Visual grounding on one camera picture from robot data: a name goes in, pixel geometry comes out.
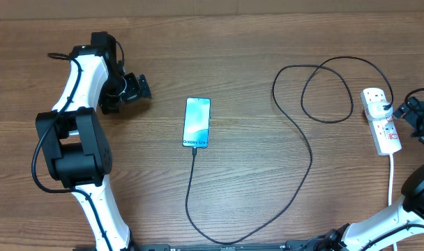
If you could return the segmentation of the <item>blue Galaxy smartphone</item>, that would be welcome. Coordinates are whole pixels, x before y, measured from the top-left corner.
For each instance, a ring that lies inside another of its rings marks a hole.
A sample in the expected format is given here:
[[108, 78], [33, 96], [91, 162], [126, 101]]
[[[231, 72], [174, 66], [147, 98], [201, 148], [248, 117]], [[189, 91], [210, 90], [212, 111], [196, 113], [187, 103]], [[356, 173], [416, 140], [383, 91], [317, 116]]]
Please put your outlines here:
[[182, 145], [191, 148], [206, 148], [209, 145], [211, 100], [188, 98], [185, 106]]

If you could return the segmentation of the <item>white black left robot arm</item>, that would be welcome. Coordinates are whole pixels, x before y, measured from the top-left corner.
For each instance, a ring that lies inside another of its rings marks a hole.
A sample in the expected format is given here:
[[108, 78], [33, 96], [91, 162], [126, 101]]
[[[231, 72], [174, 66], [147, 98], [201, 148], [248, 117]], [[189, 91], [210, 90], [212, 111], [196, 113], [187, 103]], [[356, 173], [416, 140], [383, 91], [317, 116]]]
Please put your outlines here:
[[70, 54], [48, 57], [68, 61], [70, 75], [59, 101], [36, 117], [33, 180], [46, 193], [76, 198], [93, 232], [94, 250], [138, 250], [112, 192], [112, 151], [96, 111], [117, 113], [123, 104], [151, 98], [146, 78], [125, 71], [123, 48], [106, 31], [93, 32], [88, 45], [75, 46]]

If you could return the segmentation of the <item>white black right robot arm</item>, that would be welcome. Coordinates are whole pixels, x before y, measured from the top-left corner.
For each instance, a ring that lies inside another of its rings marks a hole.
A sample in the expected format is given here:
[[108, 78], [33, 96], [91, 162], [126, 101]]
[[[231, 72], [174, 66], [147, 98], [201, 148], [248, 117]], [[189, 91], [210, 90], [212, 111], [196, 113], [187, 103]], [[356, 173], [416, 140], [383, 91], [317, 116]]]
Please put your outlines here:
[[[402, 147], [392, 119], [392, 109], [384, 94], [362, 92], [375, 147], [393, 165], [393, 154]], [[404, 182], [402, 196], [388, 207], [362, 222], [331, 230], [316, 244], [315, 250], [381, 250], [413, 235], [424, 234], [424, 164]]]

